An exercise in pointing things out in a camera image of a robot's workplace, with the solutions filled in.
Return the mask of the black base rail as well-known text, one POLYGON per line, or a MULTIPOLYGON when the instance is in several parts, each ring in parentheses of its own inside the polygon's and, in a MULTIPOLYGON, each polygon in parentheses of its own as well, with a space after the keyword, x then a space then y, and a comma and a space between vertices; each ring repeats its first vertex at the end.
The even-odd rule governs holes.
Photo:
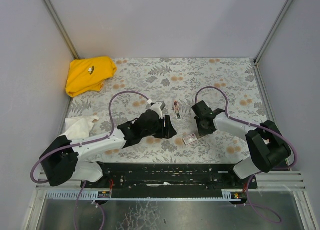
POLYGON ((86 188, 129 188, 138 185, 205 185, 215 189, 241 189, 249 178, 241 179, 233 164, 207 163, 102 163, 103 176, 87 181, 86 188))

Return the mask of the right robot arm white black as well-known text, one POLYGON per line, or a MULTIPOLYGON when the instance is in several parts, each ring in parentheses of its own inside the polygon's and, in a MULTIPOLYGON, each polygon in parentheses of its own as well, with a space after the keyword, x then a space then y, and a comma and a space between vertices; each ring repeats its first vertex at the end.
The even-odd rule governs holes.
POLYGON ((225 110, 212 110, 203 100, 195 104, 192 110, 201 136, 222 131, 246 141, 250 156, 235 164, 232 169, 240 179, 258 172, 267 173, 292 153, 273 121, 255 124, 236 119, 228 116, 225 110))

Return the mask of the white crumpled cloth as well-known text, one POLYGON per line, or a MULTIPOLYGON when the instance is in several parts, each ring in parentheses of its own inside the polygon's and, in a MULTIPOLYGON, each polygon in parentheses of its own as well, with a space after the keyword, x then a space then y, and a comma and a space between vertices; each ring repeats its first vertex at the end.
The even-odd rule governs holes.
POLYGON ((97 115, 66 118, 63 135, 68 139, 87 138, 99 119, 97 115))

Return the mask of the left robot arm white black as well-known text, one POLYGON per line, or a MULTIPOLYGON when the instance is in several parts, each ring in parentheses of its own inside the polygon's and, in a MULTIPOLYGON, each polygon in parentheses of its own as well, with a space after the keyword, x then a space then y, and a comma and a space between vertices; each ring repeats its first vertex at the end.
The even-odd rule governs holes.
POLYGON ((110 136, 74 140, 66 135, 58 136, 39 159, 51 186, 59 186, 70 179, 97 182, 104 173, 100 164, 88 161, 89 157, 136 145, 145 137, 170 139, 176 134, 170 115, 160 117, 149 109, 140 117, 117 126, 110 136))

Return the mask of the floral patterned table mat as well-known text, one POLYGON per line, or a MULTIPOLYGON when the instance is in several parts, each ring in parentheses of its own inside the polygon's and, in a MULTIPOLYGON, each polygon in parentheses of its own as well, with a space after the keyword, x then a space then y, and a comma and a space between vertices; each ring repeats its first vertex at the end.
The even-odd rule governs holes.
POLYGON ((115 61, 117 72, 100 92, 75 97, 69 116, 97 115, 92 135, 107 134, 112 122, 132 120, 148 109, 147 99, 164 101, 177 134, 171 139, 152 136, 137 145, 89 157, 101 162, 237 163, 249 156, 246 142, 216 131, 186 145, 183 137, 196 133, 192 106, 205 101, 211 109, 227 108, 231 116, 261 123, 265 107, 248 58, 129 58, 115 61), (174 111, 179 103, 181 119, 174 111))

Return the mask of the red white staple box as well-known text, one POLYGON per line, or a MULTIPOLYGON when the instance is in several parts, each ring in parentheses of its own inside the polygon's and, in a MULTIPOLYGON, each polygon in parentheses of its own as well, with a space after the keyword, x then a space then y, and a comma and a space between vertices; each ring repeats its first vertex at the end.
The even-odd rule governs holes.
POLYGON ((195 142, 197 139, 198 138, 197 138, 196 134, 192 133, 192 134, 189 134, 189 135, 183 137, 183 142, 186 145, 188 145, 188 144, 191 144, 191 143, 195 142))

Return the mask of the yellow folded cloth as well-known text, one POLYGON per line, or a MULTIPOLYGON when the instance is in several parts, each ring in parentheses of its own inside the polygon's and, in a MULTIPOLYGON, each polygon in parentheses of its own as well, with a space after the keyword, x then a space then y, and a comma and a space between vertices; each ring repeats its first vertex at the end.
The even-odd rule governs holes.
POLYGON ((76 59, 69 65, 65 92, 72 98, 88 91, 99 92, 116 71, 114 62, 106 56, 76 59))

